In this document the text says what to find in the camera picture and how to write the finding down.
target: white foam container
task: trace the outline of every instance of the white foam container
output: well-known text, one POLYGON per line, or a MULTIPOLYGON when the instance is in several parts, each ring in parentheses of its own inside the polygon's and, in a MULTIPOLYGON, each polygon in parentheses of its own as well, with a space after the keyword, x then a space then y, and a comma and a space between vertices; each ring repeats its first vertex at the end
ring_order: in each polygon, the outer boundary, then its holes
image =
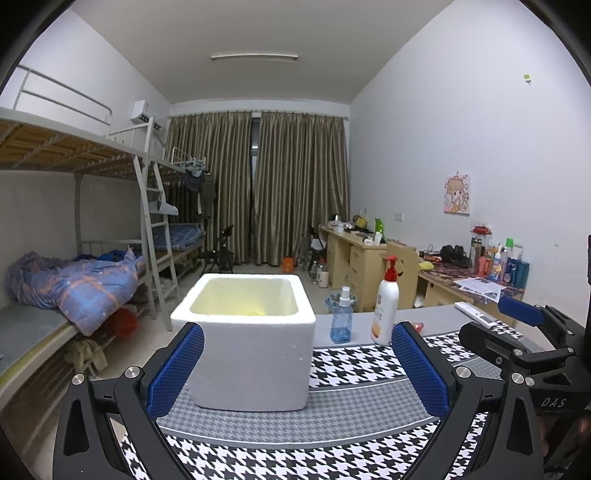
POLYGON ((304 408, 316 315, 297 276, 206 274, 171 317, 203 328, 203 355, 187 380, 197 405, 304 408))

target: papers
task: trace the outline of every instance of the papers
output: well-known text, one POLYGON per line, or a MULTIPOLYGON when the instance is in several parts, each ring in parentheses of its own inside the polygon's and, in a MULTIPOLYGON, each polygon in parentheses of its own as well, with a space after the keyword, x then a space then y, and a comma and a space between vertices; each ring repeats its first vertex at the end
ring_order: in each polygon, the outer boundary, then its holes
POLYGON ((460 290, 467 291, 468 293, 476 293, 482 295, 487 299, 499 303, 501 298, 501 290, 505 288, 503 285, 499 285, 493 281, 485 278, 463 278, 461 280, 454 280, 456 285, 460 286, 460 290))

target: white lotion bottle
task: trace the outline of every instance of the white lotion bottle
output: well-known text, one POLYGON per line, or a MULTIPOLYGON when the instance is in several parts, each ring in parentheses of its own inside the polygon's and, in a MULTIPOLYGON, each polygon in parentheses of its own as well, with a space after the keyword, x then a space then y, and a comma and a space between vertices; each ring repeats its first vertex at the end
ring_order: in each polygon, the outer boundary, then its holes
POLYGON ((398 273, 396 272, 395 256, 384 260, 390 262, 390 268, 386 270, 384 279, 379 284, 378 297, 375 302, 374 321, 371 326, 371 339, 378 345, 389 345, 392 340, 392 328, 394 328, 394 316, 398 308, 398 273))

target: red pump cap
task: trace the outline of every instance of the red pump cap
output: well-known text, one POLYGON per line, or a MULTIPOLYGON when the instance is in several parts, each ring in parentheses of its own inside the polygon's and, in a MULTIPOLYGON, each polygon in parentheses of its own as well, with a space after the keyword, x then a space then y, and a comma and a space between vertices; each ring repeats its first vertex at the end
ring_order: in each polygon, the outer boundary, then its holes
POLYGON ((384 258, 384 260, 386 262, 390 262, 390 268, 386 270, 384 280, 396 281, 398 279, 398 272, 396 272, 396 262, 398 261, 398 257, 396 255, 392 255, 391 257, 384 258))

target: green bottle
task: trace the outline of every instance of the green bottle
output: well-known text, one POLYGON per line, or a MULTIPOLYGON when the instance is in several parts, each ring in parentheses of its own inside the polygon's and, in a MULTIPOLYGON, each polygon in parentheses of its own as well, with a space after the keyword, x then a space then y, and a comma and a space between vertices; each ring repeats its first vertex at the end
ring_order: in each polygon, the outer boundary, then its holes
POLYGON ((384 224, 379 218, 375 219, 375 232, 381 233, 382 238, 384 238, 384 224))

